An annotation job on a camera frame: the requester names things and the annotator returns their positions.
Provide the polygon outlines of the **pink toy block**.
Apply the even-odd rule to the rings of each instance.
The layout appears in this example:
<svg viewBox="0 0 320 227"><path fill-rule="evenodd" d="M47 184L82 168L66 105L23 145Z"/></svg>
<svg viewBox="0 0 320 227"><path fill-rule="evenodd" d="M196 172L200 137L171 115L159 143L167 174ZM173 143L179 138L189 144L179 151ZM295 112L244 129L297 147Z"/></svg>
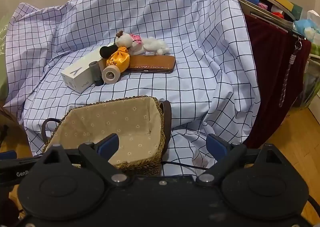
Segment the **pink toy block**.
<svg viewBox="0 0 320 227"><path fill-rule="evenodd" d="M258 6L264 10L267 10L268 9L268 6L262 2L258 3Z"/></svg>

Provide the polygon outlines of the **green cushion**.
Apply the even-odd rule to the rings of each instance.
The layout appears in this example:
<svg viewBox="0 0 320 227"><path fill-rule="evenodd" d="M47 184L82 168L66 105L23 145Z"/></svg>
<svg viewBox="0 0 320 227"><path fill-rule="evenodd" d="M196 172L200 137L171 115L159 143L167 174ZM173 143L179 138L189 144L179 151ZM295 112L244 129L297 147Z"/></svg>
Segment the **green cushion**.
<svg viewBox="0 0 320 227"><path fill-rule="evenodd" d="M5 44L7 37L7 28L11 16L5 15L1 17L1 27L0 27L0 87L1 87L1 103L4 103L8 96L8 76L7 76L7 67L5 61Z"/></svg>

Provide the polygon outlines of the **white phone box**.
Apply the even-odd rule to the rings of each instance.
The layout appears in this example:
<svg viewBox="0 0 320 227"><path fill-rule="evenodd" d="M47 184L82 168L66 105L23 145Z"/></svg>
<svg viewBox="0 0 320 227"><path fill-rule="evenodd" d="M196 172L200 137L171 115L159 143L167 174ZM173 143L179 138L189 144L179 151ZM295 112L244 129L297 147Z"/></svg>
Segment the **white phone box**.
<svg viewBox="0 0 320 227"><path fill-rule="evenodd" d="M67 87L78 93L82 93L94 84L89 64L97 61L101 72L106 67L105 59L100 55L100 49L101 47L98 47L85 54L61 72L62 79Z"/></svg>

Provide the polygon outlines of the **beige tape roll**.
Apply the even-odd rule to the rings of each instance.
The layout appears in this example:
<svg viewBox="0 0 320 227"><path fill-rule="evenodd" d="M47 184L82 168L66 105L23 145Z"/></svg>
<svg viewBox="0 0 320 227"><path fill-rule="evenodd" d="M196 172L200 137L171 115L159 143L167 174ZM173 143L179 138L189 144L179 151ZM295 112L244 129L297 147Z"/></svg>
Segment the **beige tape roll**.
<svg viewBox="0 0 320 227"><path fill-rule="evenodd" d="M106 84L115 84L120 78L120 70L115 65L109 65L102 71L102 78Z"/></svg>

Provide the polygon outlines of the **grey cylinder tube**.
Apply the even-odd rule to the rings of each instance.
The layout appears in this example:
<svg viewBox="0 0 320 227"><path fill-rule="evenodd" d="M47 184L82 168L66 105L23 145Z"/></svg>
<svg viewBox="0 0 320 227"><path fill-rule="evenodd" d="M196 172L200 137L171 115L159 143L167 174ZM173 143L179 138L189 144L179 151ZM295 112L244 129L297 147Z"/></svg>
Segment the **grey cylinder tube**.
<svg viewBox="0 0 320 227"><path fill-rule="evenodd" d="M89 69L92 75L93 83L96 86L101 86L104 84L99 63L97 61L93 61L89 64Z"/></svg>

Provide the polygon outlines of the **woven basket with beige lining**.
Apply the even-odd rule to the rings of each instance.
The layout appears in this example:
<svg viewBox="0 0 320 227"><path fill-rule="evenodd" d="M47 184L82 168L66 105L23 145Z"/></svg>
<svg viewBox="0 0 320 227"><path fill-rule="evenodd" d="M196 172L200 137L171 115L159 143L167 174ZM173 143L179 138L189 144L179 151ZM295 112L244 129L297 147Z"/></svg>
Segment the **woven basket with beige lining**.
<svg viewBox="0 0 320 227"><path fill-rule="evenodd" d="M41 129L45 151L53 144L65 149L88 141L96 144L115 133L119 147L109 163L125 173L153 176L161 172L170 140L171 104L140 96L77 107L57 120L50 139L46 136L49 121Z"/></svg>

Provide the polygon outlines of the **red toy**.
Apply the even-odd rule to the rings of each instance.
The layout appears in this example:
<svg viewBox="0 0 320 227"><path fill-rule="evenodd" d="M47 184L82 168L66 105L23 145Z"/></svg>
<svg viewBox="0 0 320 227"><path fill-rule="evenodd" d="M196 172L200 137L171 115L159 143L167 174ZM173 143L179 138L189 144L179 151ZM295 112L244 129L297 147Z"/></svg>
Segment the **red toy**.
<svg viewBox="0 0 320 227"><path fill-rule="evenodd" d="M284 15L283 15L282 12L272 12L272 14L277 16L277 17L279 17L279 18L281 18L281 19L284 19Z"/></svg>

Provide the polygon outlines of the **white plush with green hat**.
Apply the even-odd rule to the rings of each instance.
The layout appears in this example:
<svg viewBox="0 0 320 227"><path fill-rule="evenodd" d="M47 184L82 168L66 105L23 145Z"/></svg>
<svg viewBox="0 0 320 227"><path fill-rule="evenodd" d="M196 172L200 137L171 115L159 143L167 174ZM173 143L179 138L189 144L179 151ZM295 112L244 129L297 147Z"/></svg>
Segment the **white plush with green hat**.
<svg viewBox="0 0 320 227"><path fill-rule="evenodd" d="M119 31L116 33L114 43L116 44L117 47L130 48L133 44L133 39L131 35L124 33L123 31Z"/></svg>

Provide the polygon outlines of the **dark red velvet cloth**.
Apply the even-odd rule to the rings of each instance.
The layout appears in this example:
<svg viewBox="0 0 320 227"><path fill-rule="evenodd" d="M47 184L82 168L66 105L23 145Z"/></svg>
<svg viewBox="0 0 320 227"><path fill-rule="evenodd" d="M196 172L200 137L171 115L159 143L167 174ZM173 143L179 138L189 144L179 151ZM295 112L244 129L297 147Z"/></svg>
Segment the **dark red velvet cloth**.
<svg viewBox="0 0 320 227"><path fill-rule="evenodd" d="M295 49L297 37L250 15L245 16L260 91L258 115L245 140L248 148L259 148L285 119L288 111L303 91L303 76L311 50L311 42L302 39L287 81L282 107L279 100L289 58Z"/></svg>

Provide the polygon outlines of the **cluttered side shelf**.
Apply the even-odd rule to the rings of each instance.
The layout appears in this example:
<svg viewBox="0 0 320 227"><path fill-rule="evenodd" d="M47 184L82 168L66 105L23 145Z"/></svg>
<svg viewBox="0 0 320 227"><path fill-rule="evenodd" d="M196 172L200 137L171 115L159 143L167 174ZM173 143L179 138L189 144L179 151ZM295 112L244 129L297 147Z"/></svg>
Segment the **cluttered side shelf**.
<svg viewBox="0 0 320 227"><path fill-rule="evenodd" d="M287 31L305 37L313 44L319 45L319 14L314 11L304 11L299 5L294 5L293 10L289 11L274 0L259 0L268 6L267 10L260 8L246 0L239 0L242 11L271 24L277 25ZM284 19L272 14L272 12L282 12Z"/></svg>

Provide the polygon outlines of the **wooden side table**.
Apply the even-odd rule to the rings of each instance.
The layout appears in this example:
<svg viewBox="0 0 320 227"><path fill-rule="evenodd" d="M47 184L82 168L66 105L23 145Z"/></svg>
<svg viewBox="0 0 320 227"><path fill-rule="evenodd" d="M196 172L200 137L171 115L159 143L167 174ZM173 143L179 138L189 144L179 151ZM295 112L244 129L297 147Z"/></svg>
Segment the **wooden side table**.
<svg viewBox="0 0 320 227"><path fill-rule="evenodd" d="M31 157L27 134L16 117L1 106L1 152L15 151L18 158Z"/></svg>

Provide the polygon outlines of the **blue checked cloth cover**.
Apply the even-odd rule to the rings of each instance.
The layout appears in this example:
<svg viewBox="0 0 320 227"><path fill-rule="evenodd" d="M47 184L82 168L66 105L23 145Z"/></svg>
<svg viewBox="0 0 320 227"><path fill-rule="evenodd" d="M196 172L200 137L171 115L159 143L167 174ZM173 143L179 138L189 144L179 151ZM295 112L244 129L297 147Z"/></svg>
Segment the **blue checked cloth cover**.
<svg viewBox="0 0 320 227"><path fill-rule="evenodd" d="M78 94L61 71L112 41L116 32L163 39L176 58L171 74L125 74L116 84ZM31 152L41 153L41 125L72 108L132 96L171 103L172 132L162 172L197 176L215 159L206 137L243 142L260 94L251 43L238 0L69 0L37 8L19 4L6 42L7 109L23 124Z"/></svg>

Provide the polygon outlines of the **yellow box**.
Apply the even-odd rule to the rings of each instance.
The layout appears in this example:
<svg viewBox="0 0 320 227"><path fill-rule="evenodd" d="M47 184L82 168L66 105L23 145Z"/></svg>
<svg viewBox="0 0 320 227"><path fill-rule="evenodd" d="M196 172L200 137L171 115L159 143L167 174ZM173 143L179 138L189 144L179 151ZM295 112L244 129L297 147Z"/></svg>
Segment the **yellow box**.
<svg viewBox="0 0 320 227"><path fill-rule="evenodd" d="M294 5L289 0L274 0L274 1L276 1L277 3L279 3L289 11L293 10Z"/></svg>

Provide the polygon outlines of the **black foam microphone cover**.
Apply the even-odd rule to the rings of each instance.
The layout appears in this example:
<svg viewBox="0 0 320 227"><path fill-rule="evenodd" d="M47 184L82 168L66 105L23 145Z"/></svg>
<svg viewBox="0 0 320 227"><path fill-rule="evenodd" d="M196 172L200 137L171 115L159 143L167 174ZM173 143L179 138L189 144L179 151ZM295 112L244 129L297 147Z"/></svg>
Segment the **black foam microphone cover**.
<svg viewBox="0 0 320 227"><path fill-rule="evenodd" d="M118 50L117 45L103 46L100 48L99 53L103 59L108 59Z"/></svg>

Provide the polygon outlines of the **white fluffy plush toy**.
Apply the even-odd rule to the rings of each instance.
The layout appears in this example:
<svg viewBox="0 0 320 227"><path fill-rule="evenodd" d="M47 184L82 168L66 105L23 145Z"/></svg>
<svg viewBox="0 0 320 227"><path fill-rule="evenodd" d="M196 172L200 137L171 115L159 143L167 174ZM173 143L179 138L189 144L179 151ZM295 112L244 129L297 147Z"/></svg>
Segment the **white fluffy plush toy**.
<svg viewBox="0 0 320 227"><path fill-rule="evenodd" d="M129 48L130 55L140 55L145 52L153 55L164 55L170 52L170 48L163 40L156 38L142 38L140 35L130 34L132 46Z"/></svg>

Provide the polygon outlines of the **brown leather case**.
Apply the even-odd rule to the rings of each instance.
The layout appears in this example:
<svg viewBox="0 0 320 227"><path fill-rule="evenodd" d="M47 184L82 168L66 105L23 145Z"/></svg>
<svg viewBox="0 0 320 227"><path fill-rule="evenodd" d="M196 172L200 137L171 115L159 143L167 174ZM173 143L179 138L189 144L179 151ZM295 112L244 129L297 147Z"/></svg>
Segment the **brown leather case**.
<svg viewBox="0 0 320 227"><path fill-rule="evenodd" d="M129 72L171 73L176 59L172 55L133 55L130 57Z"/></svg>

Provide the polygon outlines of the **orange satin drawstring pouch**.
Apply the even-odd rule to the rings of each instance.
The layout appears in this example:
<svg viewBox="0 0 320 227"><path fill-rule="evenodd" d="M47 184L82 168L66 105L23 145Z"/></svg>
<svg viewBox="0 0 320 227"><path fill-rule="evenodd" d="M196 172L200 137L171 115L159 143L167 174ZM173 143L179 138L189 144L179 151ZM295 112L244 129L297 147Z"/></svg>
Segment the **orange satin drawstring pouch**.
<svg viewBox="0 0 320 227"><path fill-rule="evenodd" d="M107 60L106 65L114 65L116 66L120 72L124 72L130 65L130 54L129 50L124 47L118 47L117 51L115 51Z"/></svg>

